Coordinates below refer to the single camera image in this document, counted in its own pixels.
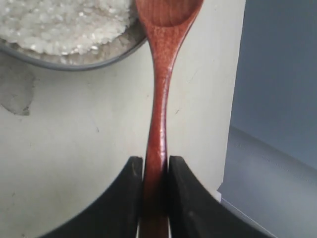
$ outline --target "uncooked white rice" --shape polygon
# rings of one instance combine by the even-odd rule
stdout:
[[[0,38],[48,55],[84,54],[137,18],[133,0],[0,0]]]

